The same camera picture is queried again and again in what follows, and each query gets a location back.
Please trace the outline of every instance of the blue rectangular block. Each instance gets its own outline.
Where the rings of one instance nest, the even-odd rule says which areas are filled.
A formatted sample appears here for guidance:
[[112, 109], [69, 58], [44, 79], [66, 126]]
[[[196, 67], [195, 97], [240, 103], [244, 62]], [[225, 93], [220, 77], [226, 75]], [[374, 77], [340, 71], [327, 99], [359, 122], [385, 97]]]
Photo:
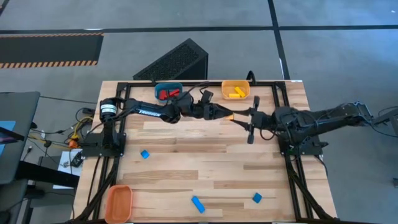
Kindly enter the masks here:
[[199, 210], [200, 213], [205, 212], [205, 207], [200, 203], [199, 198], [196, 196], [192, 197], [192, 202], [193, 204], [197, 207], [197, 209]]

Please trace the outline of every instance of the black stripe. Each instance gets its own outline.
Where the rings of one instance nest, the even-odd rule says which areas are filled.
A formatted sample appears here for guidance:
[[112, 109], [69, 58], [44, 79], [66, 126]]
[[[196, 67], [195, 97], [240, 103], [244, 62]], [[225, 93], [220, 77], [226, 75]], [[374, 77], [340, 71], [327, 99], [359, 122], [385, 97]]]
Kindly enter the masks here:
[[7, 4], [8, 4], [9, 1], [10, 1], [10, 0], [4, 0], [4, 1], [2, 2], [2, 4], [1, 4], [1, 9], [0, 9], [0, 16], [1, 16], [2, 12], [6, 9], [6, 6], [7, 6]]
[[276, 11], [275, 11], [275, 6], [274, 6], [273, 0], [268, 0], [268, 5], [269, 5], [269, 12], [271, 14], [271, 19], [272, 19], [272, 26], [274, 28], [276, 47], [278, 49], [278, 55], [280, 58], [280, 62], [282, 64], [282, 72], [284, 75], [284, 79], [290, 80], [289, 69], [287, 68], [287, 61], [286, 61], [286, 56], [285, 56], [285, 51], [284, 51], [284, 45], [282, 43], [282, 37], [280, 36], [280, 32], [279, 32], [278, 20], [276, 17]]
[[281, 26], [279, 30], [372, 30], [398, 29], [398, 25], [357, 25], [357, 26]]
[[218, 26], [218, 27], [153, 27], [118, 29], [59, 29], [59, 30], [0, 30], [0, 34], [74, 34], [74, 33], [134, 33], [134, 32], [197, 32], [197, 31], [257, 31], [272, 30], [271, 26]]
[[[276, 18], [275, 10], [271, 17]], [[57, 30], [0, 30], [0, 34], [91, 34], [91, 33], [135, 33], [135, 32], [198, 32], [198, 31], [260, 31], [260, 30], [368, 30], [398, 29], [398, 25], [357, 25], [357, 26], [218, 26], [218, 27], [153, 27], [117, 28], [101, 30], [57, 29]]]

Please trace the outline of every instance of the orange bowl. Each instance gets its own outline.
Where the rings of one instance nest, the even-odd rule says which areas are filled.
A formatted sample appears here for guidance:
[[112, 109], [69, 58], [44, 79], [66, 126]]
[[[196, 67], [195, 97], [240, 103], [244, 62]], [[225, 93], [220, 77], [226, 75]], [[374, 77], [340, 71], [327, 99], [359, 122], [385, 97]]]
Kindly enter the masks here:
[[106, 199], [106, 223], [124, 223], [130, 219], [132, 210], [132, 190], [127, 185], [114, 185]]

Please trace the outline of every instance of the yellow cable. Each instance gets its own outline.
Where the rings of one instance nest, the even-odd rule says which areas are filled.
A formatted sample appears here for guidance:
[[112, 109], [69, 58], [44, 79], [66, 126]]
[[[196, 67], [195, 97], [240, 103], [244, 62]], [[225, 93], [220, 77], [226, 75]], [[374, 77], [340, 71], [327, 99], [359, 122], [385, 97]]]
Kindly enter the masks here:
[[80, 124], [83, 122], [83, 120], [85, 120], [85, 119], [93, 120], [93, 118], [92, 118], [92, 117], [89, 117], [89, 116], [85, 116], [84, 118], [82, 118], [81, 120], [79, 120], [79, 122], [77, 122], [77, 124], [76, 124], [76, 126], [75, 126], [75, 130], [74, 130], [74, 132], [73, 132], [73, 135], [76, 135], [76, 134], [77, 134], [77, 129], [79, 128], [79, 126], [80, 126]]

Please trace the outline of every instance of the small blue cube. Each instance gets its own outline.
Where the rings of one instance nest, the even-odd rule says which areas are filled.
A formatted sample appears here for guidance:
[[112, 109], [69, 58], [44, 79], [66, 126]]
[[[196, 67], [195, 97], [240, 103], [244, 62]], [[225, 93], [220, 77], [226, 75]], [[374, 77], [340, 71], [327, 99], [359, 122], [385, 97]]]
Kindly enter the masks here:
[[253, 200], [254, 200], [256, 203], [259, 203], [259, 202], [261, 201], [261, 199], [262, 199], [262, 196], [261, 196], [261, 194], [259, 194], [259, 193], [256, 193], [256, 194], [254, 195], [254, 197], [253, 197]]
[[149, 157], [149, 152], [148, 152], [147, 150], [144, 150], [144, 151], [141, 152], [141, 156], [142, 156], [144, 159], [147, 159], [147, 158]]

